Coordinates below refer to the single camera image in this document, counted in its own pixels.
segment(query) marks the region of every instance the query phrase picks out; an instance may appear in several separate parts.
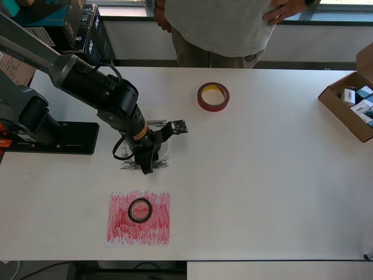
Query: window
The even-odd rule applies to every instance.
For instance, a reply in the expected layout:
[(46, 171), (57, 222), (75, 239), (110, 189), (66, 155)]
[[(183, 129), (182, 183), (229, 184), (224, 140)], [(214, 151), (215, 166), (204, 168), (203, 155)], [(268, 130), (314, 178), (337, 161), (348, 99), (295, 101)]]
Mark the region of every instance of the window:
[(152, 0), (87, 0), (87, 3), (103, 6), (139, 6), (151, 5)]
[(318, 10), (372, 12), (373, 0), (321, 0)]
[(330, 4), (330, 5), (373, 5), (373, 0), (321, 0), (321, 4)]

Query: red scribbled paper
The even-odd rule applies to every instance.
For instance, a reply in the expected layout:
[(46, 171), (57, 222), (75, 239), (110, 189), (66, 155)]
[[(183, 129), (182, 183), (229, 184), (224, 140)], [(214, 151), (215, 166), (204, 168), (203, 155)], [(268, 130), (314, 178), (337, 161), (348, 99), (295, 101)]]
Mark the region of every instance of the red scribbled paper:
[[(153, 208), (145, 223), (128, 217), (129, 205), (137, 198), (147, 199)], [(106, 241), (113, 246), (168, 245), (170, 242), (170, 193), (156, 191), (112, 192)]]

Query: tape roll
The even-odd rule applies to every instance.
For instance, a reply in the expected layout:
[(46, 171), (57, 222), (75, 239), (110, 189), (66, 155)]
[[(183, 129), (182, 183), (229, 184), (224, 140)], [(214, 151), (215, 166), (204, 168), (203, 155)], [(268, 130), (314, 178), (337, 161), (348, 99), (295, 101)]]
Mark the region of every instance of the tape roll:
[[(217, 90), (221, 92), (222, 95), (224, 96), (224, 101), (217, 105), (212, 105), (204, 101), (204, 99), (202, 98), (202, 95), (205, 91), (209, 89), (213, 89), (213, 90)], [(206, 83), (203, 86), (201, 86), (197, 94), (198, 104), (201, 106), (201, 108), (209, 112), (219, 112), (225, 109), (228, 105), (229, 98), (230, 98), (230, 95), (229, 95), (229, 91), (227, 90), (227, 88), (219, 83), (213, 83), (213, 82)]]
[(128, 207), (128, 217), (135, 223), (147, 222), (153, 213), (153, 207), (149, 200), (137, 198)]

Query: red tape roll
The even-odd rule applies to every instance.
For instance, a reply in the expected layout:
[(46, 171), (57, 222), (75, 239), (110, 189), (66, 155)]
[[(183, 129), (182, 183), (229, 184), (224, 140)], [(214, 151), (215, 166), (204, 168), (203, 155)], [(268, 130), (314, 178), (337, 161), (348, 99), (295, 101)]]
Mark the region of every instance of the red tape roll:
[[(221, 92), (222, 95), (224, 96), (224, 101), (217, 105), (212, 105), (212, 104), (205, 102), (204, 99), (202, 98), (202, 95), (205, 91), (209, 89), (214, 89), (214, 90)], [(224, 108), (227, 107), (229, 98), (230, 98), (229, 91), (227, 90), (225, 86), (219, 83), (206, 83), (199, 88), (198, 94), (197, 94), (198, 104), (201, 106), (201, 108), (209, 112), (222, 111)]]

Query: human hand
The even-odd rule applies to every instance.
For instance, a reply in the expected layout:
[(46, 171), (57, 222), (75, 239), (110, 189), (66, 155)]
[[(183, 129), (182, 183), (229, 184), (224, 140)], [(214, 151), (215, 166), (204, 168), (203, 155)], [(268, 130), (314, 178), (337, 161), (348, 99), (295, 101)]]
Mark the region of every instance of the human hand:
[(156, 10), (154, 11), (154, 20), (157, 22), (158, 26), (162, 27), (163, 30), (167, 30), (167, 32), (171, 33), (171, 25), (164, 17), (164, 8), (156, 7)]
[(278, 6), (276, 10), (264, 15), (268, 25), (276, 25), (287, 17), (294, 16), (299, 12), (307, 10), (305, 0), (272, 0), (270, 6)]

